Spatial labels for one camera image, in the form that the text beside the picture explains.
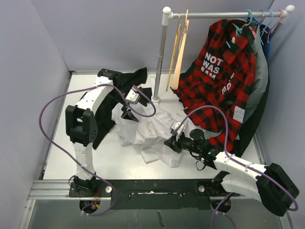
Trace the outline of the white shirt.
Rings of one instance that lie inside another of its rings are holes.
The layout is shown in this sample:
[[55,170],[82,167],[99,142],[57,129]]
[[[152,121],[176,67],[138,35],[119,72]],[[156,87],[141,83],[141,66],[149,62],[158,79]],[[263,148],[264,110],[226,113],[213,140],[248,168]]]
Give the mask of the white shirt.
[[121,117],[122,105],[117,104],[112,110],[112,120],[116,123],[115,130],[122,146],[132,145],[142,155],[145,163],[161,160],[167,166],[179,166],[182,154],[176,153],[164,144],[172,135],[170,127],[174,122],[184,119],[179,114],[156,107],[156,114],[146,118],[135,114],[138,122]]

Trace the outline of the beige plastic hanger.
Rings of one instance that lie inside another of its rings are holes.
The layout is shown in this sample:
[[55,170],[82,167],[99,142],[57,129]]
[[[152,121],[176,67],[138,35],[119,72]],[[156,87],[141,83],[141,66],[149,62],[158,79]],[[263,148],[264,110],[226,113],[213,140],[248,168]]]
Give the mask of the beige plastic hanger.
[[182,39],[181,39],[181,46],[179,49],[178,57],[177,57],[177,63],[173,75],[173,81],[172,81],[172,89],[177,90],[179,85],[179,79],[180,79],[180,73],[182,68],[182,61],[183,61],[183,54],[186,44],[186,38],[187,38],[187,32],[189,27],[189,20],[188,20],[188,14],[189,10],[187,9],[185,14],[185,22],[183,26],[183,33],[182,33]]

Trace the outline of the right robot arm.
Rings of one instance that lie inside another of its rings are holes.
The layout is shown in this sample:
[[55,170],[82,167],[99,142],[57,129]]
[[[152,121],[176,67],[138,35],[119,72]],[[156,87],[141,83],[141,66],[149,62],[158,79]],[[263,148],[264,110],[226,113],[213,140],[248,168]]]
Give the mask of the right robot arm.
[[172,135],[164,145],[176,153],[182,150],[196,156],[207,167],[221,171],[212,189],[215,194],[236,193],[253,198],[271,213],[284,216],[300,191],[278,164],[256,164],[211,146],[203,131],[194,129],[190,137],[183,132]]

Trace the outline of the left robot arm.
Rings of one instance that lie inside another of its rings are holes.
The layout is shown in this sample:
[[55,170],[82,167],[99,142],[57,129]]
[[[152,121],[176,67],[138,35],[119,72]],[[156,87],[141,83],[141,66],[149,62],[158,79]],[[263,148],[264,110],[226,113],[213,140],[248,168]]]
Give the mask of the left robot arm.
[[66,134],[80,163],[73,178],[75,190],[86,196],[92,196],[97,191],[92,151],[115,125],[112,110],[117,104],[122,104],[122,119],[138,122],[127,105],[140,103],[147,106],[145,98],[132,89],[134,85],[139,86],[146,80],[147,68],[133,73],[103,68],[97,73],[93,88],[76,105],[66,107]]

